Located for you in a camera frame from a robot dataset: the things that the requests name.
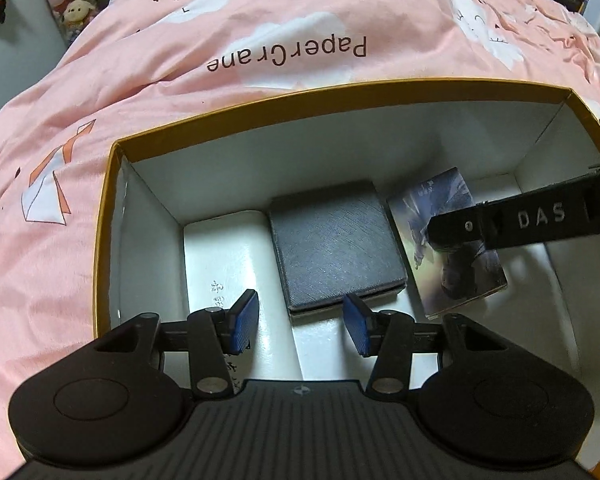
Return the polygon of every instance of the ribbed black surface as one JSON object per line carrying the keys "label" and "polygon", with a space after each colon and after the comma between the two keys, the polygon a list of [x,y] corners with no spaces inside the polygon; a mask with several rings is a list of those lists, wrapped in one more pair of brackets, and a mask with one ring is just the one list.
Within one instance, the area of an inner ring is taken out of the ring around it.
{"label": "ribbed black surface", "polygon": [[200,405],[162,449],[102,471],[29,463],[14,480],[585,480],[575,463],[495,472],[443,452],[400,404],[366,398],[357,383],[250,381],[237,397]]}

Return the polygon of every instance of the cloth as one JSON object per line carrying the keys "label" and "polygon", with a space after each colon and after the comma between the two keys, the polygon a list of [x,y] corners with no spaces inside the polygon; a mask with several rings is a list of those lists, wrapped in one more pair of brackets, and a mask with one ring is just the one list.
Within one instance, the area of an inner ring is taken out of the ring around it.
{"label": "cloth", "polygon": [[113,0],[0,111],[0,478],[22,463],[11,393],[92,337],[114,140],[294,90],[432,76],[571,87],[600,120],[600,38],[549,0]]}

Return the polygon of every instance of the textured black box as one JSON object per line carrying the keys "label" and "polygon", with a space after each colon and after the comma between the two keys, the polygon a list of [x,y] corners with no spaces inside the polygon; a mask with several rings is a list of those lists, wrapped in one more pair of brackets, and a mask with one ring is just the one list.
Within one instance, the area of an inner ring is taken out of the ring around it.
{"label": "textured black box", "polygon": [[404,288],[392,226],[371,182],[317,189],[272,201],[269,221],[286,306],[292,313]]}

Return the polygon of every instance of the open box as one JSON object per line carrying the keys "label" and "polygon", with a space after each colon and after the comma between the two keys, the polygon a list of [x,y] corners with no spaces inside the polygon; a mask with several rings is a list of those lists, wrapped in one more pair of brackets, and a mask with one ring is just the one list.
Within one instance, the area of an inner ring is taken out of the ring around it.
{"label": "open box", "polygon": [[[598,163],[600,124],[577,95],[504,80],[317,89],[127,137],[112,147],[100,206],[96,336],[141,312],[180,320],[215,301],[232,303],[238,290],[262,288],[247,376],[365,384],[372,362],[355,353],[337,310],[289,321],[266,217],[257,211],[276,196],[362,178],[386,195],[452,166],[477,202],[494,200],[580,176]],[[251,213],[198,228],[244,211]],[[254,252],[245,248],[252,242]],[[221,265],[234,257],[250,261],[254,253],[266,262],[247,265],[240,276]],[[589,389],[596,418],[578,460],[600,478],[600,235],[498,253],[508,288],[458,312]],[[209,261],[218,262],[218,280],[200,275]],[[233,278],[234,289],[223,288]],[[412,276],[386,301],[424,321]],[[431,356],[418,357],[412,387],[437,369]],[[172,356],[166,370],[182,383],[186,361]]]}

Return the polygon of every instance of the round black pad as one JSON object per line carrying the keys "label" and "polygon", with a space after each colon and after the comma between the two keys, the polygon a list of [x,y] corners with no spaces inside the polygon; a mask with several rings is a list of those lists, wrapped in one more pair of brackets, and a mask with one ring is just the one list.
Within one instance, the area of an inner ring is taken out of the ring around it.
{"label": "round black pad", "polygon": [[164,441],[183,397],[134,352],[82,348],[23,383],[9,420],[20,447],[59,466],[124,462]]}
{"label": "round black pad", "polygon": [[443,444],[505,468],[572,458],[593,412],[584,386],[524,352],[477,352],[431,376],[418,398],[421,421]]}
{"label": "round black pad", "polygon": [[73,420],[99,420],[115,415],[128,401],[128,390],[116,381],[80,379],[60,388],[54,404]]}

